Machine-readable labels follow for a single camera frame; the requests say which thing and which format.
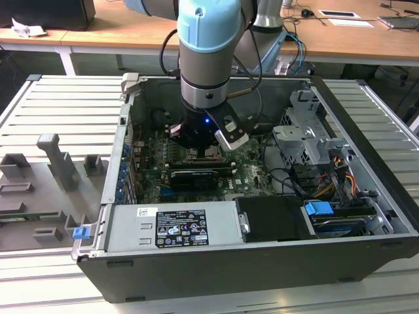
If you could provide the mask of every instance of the gray robot arm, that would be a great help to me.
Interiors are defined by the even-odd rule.
[[[228,80],[233,56],[248,68],[259,64],[257,46],[269,48],[282,30],[282,0],[125,0],[138,12],[177,20],[181,94],[186,119],[171,129],[171,137],[186,147],[208,146],[214,134],[225,150],[243,145],[248,136],[228,104]],[[215,125],[206,125],[208,117]],[[183,133],[196,135],[184,136]]]

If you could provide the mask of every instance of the barcode sticker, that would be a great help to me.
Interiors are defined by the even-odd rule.
[[[137,217],[156,217],[158,207],[142,207],[137,209]]]

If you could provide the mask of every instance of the cable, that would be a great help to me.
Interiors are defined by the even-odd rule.
[[[249,29],[249,31],[250,31],[251,38],[253,40],[253,44],[255,45],[255,50],[256,50],[256,54],[257,54],[257,61],[259,62],[259,79],[257,80],[256,85],[253,87],[253,89],[255,89],[255,88],[259,87],[259,85],[262,82],[262,61],[261,61],[261,54],[259,53],[259,49],[257,48],[255,34],[253,33],[253,31],[251,29]]]
[[[352,195],[356,198],[356,179],[349,172],[345,172],[345,177],[351,181]]]
[[[164,39],[164,42],[162,43],[162,47],[160,48],[160,54],[158,55],[158,62],[160,64],[160,67],[162,68],[162,71],[164,72],[164,74],[169,74],[168,70],[166,70],[166,68],[164,67],[164,63],[163,63],[163,55],[164,55],[164,50],[166,49],[166,46],[169,42],[169,40],[173,37],[173,35],[175,35],[177,33],[177,29],[174,29],[173,31],[171,31],[166,38]]]
[[[168,186],[166,184],[159,183],[158,185],[165,186],[166,188],[169,188],[170,190],[172,189],[170,186]]]
[[[321,180],[323,179],[323,178],[327,178],[329,175],[327,174],[327,173],[325,173],[324,175],[322,175],[320,178],[319,178],[319,187],[320,187],[320,182],[321,182]]]
[[[265,157],[265,152],[266,152],[266,148],[268,146],[268,142],[270,140],[270,138],[273,136],[272,133],[269,133],[268,137],[266,138],[265,144],[263,145],[263,149],[262,149],[262,154],[261,154],[261,162],[262,162],[262,166],[263,169],[277,182],[283,184],[284,180],[281,180],[277,177],[275,177],[273,174],[271,174],[271,171],[274,171],[275,169],[285,169],[285,168],[274,168],[268,171],[266,163],[264,161],[264,157]],[[281,148],[278,146],[278,143],[276,141],[275,142],[275,146],[281,151]],[[291,183],[293,185],[292,189],[293,191],[295,191],[295,193],[300,194],[301,196],[303,196],[304,198],[311,198],[312,196],[309,195],[306,191],[304,191],[302,189],[302,187],[300,185],[298,185],[296,182],[291,180]]]
[[[16,68],[20,72],[21,75],[23,75],[24,72],[22,71],[22,69],[19,67],[19,65],[13,59],[13,55],[14,55],[15,51],[11,52],[9,55],[7,55],[8,54],[7,50],[5,50],[2,46],[0,46],[0,49],[5,52],[5,54],[6,54],[5,61],[6,61],[7,65],[10,67],[10,70],[12,70],[12,72],[13,72],[13,78],[12,78],[13,88],[14,88],[14,90],[18,90],[18,88],[16,87],[17,73],[14,70],[14,68]]]
[[[275,122],[273,122],[271,119],[269,119],[269,117],[267,115],[265,115],[264,113],[261,114],[261,116],[263,118],[265,118],[265,120],[269,123],[269,124],[275,124]]]
[[[274,168],[274,169],[272,169],[272,170],[270,170],[270,171],[268,172],[268,173],[269,173],[269,175],[270,175],[270,177],[271,177],[271,178],[273,178],[276,182],[281,183],[281,184],[282,184],[282,186],[286,186],[286,187],[288,187],[288,188],[292,189],[292,191],[294,191],[294,192],[296,192],[296,193],[297,193],[297,191],[296,191],[296,189],[295,189],[295,187],[294,187],[294,186],[290,185],[289,183],[286,183],[286,181],[285,181],[285,180],[287,180],[288,178],[286,178],[285,180],[281,180],[281,179],[279,179],[279,178],[275,177],[275,176],[272,174],[272,172],[273,172],[273,171],[275,171],[275,170],[278,170],[278,169],[277,169],[277,168]]]
[[[284,18],[284,20],[288,20],[288,19],[294,19],[294,20],[296,20],[296,21],[301,21],[301,20],[303,20],[303,21],[309,21],[309,20],[314,20],[314,21],[316,21],[316,20],[319,20],[319,21],[322,21],[322,20],[328,20],[328,19],[330,19],[330,18],[296,18],[296,16],[297,15],[295,15],[295,16],[288,16],[287,18]],[[344,20],[344,21],[354,21],[354,19],[353,18],[333,18],[334,20]],[[376,18],[375,20],[373,20],[373,19],[370,19],[370,20],[358,20],[358,19],[356,19],[356,21],[357,22],[376,22],[376,21],[379,21],[380,19],[378,19],[378,18]]]
[[[334,189],[335,189],[335,185],[333,183],[331,183],[328,186],[326,186],[323,190],[321,190],[320,192],[318,192],[317,194],[315,194],[314,195],[314,198],[318,198],[320,196],[323,196],[327,192],[332,191]]]
[[[407,96],[409,96],[410,92],[413,90],[413,88],[416,86],[416,84],[418,84],[419,82],[419,78],[413,83],[413,85],[409,88],[409,90],[406,92],[406,94],[403,96],[403,98],[401,99],[401,101],[399,102],[399,104],[397,105],[397,108],[394,110],[395,113],[398,112],[398,110],[400,109],[400,107],[402,106],[403,102],[406,100]]]
[[[258,111],[258,113],[255,117],[255,124],[256,124],[258,119],[261,117],[261,114],[262,114],[262,111],[263,111],[263,101],[262,101],[261,92],[259,91],[259,88],[257,87],[257,83],[255,82],[255,80],[251,76],[250,72],[246,69],[244,64],[235,55],[233,55],[233,58],[234,58],[234,61],[242,68],[243,72],[249,77],[249,80],[252,82],[253,87],[256,86],[256,88],[254,88],[254,89],[256,89],[257,95],[259,97],[259,111]]]
[[[262,70],[261,54],[259,53],[259,49],[257,48],[255,34],[253,33],[253,31],[251,29],[249,29],[249,32],[250,32],[251,38],[253,40],[253,44],[255,45],[255,50],[256,50],[256,54],[257,54],[257,61],[259,62],[259,78],[258,78],[256,84],[254,84],[251,88],[246,88],[245,90],[240,90],[238,92],[231,93],[231,94],[227,95],[227,99],[232,99],[232,98],[235,98],[235,97],[238,97],[238,96],[249,94],[252,91],[254,91],[256,88],[258,88],[260,83],[262,82],[262,71],[263,70]]]
[[[385,69],[383,69],[380,65],[377,67],[378,70],[380,70],[380,72],[382,74],[384,74],[387,78],[389,78],[390,80],[394,81],[394,82],[400,82],[400,80],[397,80],[396,78],[391,77]]]
[[[297,53],[295,54],[295,57],[294,57],[294,59],[293,59],[293,61],[291,62],[291,64],[288,66],[288,69],[291,69],[292,68],[292,66],[294,65],[294,63],[296,62],[296,60],[297,60],[297,58],[298,58],[298,56],[299,56],[299,54],[301,54],[301,58],[300,58],[300,62],[299,62],[299,66],[297,67],[297,69],[295,70],[295,73],[294,73],[294,75],[297,75],[298,74],[298,72],[300,71],[300,69],[301,69],[301,67],[302,67],[302,65],[303,65],[303,63],[304,63],[304,60],[305,60],[305,58],[306,58],[306,55],[307,55],[307,47],[306,47],[306,45],[298,38],[298,35],[297,35],[297,24],[295,23],[295,22],[293,22],[293,21],[291,21],[291,23],[293,24],[293,26],[294,26],[294,31],[295,31],[295,36],[292,36],[292,34],[290,34],[290,32],[288,31],[288,29],[284,26],[284,28],[285,28],[285,30],[288,32],[288,34],[287,34],[287,36],[290,36],[292,39],[294,39],[294,41],[297,43],[297,46],[298,46],[298,50],[297,50]]]

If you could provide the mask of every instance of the computer case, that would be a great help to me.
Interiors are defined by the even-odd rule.
[[[93,0],[0,0],[0,27],[17,22],[45,29],[85,31],[96,11]]]

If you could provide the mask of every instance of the white table leg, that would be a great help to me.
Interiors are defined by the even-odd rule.
[[[57,47],[56,51],[60,55],[66,75],[78,75],[79,71],[71,59],[71,48],[67,46],[61,46]]]
[[[124,67],[124,63],[122,62],[122,56],[120,54],[115,54],[115,57],[117,58],[117,66],[118,66],[118,70],[123,70],[125,69]]]

